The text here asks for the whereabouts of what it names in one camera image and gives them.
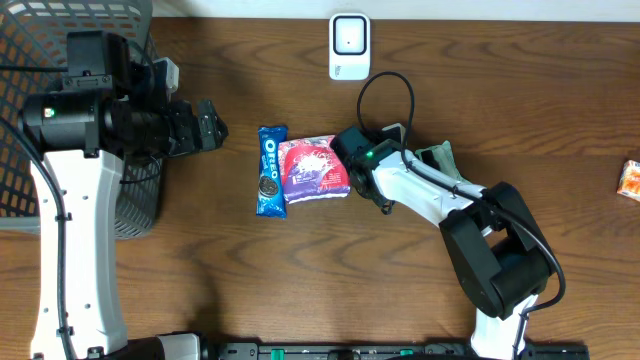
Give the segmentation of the teal wet wipes packet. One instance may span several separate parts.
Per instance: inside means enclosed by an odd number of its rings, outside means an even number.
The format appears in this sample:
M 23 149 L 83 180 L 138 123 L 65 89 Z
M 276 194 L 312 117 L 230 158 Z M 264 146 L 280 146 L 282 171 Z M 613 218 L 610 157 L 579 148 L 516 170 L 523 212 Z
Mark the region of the teal wet wipes packet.
M 415 156 L 443 174 L 463 184 L 469 184 L 469 181 L 461 175 L 456 166 L 452 146 L 448 140 L 440 145 L 416 150 Z

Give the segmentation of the blue Oreo cookie pack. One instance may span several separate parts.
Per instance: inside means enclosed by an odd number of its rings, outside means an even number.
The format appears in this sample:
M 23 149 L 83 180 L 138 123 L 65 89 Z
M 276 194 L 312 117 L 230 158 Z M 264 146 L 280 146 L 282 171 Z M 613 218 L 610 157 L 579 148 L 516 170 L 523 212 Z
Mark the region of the blue Oreo cookie pack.
M 286 126 L 261 127 L 258 131 L 260 163 L 256 215 L 285 218 L 286 203 L 279 167 L 279 145 L 286 140 Z

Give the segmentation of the orange pocket tissue pack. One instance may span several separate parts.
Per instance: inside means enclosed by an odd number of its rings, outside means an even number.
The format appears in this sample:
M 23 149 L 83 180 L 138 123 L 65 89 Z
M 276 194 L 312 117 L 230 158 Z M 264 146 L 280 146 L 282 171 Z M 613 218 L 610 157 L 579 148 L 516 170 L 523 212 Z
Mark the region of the orange pocket tissue pack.
M 635 201 L 640 200 L 640 170 L 637 161 L 628 160 L 623 165 L 617 193 Z

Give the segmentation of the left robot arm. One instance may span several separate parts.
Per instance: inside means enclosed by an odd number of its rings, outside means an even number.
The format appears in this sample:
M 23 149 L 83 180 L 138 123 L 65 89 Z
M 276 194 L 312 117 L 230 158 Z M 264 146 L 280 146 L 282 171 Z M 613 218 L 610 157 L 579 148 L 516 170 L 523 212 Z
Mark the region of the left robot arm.
M 213 104 L 174 101 L 169 60 L 131 59 L 133 42 L 103 31 L 67 37 L 58 91 L 29 96 L 18 141 L 40 212 L 41 290 L 34 359 L 209 359 L 206 338 L 128 336 L 118 295 L 116 203 L 127 161 L 160 164 L 213 151 L 228 136 Z

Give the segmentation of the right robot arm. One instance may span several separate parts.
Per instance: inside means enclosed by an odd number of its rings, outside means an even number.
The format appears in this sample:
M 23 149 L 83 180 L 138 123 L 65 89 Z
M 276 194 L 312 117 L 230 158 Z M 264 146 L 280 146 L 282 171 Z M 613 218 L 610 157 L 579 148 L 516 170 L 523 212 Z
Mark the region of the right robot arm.
M 470 345 L 482 358 L 517 359 L 539 294 L 559 262 L 521 194 L 501 182 L 464 184 L 416 158 L 387 138 L 375 143 L 356 127 L 330 143 L 352 187 L 384 214 L 402 204 L 438 227 L 458 282 L 476 308 Z

